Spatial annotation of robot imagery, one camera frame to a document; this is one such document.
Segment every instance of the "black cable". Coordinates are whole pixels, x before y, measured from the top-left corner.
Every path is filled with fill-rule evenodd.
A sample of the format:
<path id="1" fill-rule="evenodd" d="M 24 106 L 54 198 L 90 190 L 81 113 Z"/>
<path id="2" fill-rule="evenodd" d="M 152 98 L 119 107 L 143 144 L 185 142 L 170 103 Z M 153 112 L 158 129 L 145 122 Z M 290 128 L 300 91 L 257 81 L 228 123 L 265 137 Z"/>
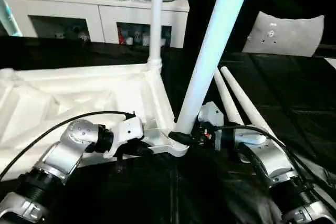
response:
<path id="1" fill-rule="evenodd" d="M 19 154 L 17 154 L 13 160 L 6 166 L 6 168 L 1 172 L 0 174 L 0 182 L 3 179 L 3 177 L 5 176 L 5 174 L 9 171 L 9 169 L 15 164 L 15 162 L 23 156 L 23 154 L 25 154 L 30 148 L 32 148 L 38 141 L 40 141 L 42 138 L 44 138 L 46 135 L 48 135 L 50 132 L 52 132 L 53 130 L 71 122 L 74 121 L 76 119 L 79 118 L 83 118 L 85 116 L 90 116 L 90 115 L 99 115 L 99 114 L 119 114 L 119 115 L 124 115 L 126 116 L 126 119 L 132 118 L 135 115 L 131 114 L 131 113 L 126 113 L 126 112 L 121 112 L 121 111 L 96 111 L 96 112 L 89 112 L 89 113 L 85 113 L 85 114 L 81 114 L 81 115 L 76 115 L 72 118 L 66 119 L 63 122 L 60 122 L 58 124 L 56 124 L 55 126 L 51 127 L 50 129 L 48 129 L 45 133 L 43 133 L 42 135 L 40 135 L 39 137 L 37 137 L 34 141 L 32 141 L 26 148 L 24 148 Z"/>
<path id="2" fill-rule="evenodd" d="M 303 172 L 301 171 L 301 168 L 297 165 L 299 164 L 302 166 L 304 170 L 308 172 L 308 174 L 313 178 L 315 184 L 317 184 L 319 187 L 321 187 L 322 190 L 324 190 L 332 199 L 336 202 L 336 192 L 335 190 L 330 187 L 323 179 L 318 177 L 309 167 L 291 150 L 289 150 L 281 141 L 276 139 L 274 136 L 269 134 L 267 131 L 264 131 L 260 128 L 254 127 L 254 126 L 246 126 L 246 125 L 230 125 L 230 126 L 216 126 L 215 129 L 217 130 L 226 130 L 226 129 L 247 129 L 252 130 L 261 133 L 262 135 L 272 139 L 274 142 L 276 142 L 288 155 L 288 158 L 292 162 L 293 166 L 295 166 L 295 169 L 297 170 L 298 174 L 301 176 L 304 182 L 307 182 L 307 178 L 304 176 Z"/>

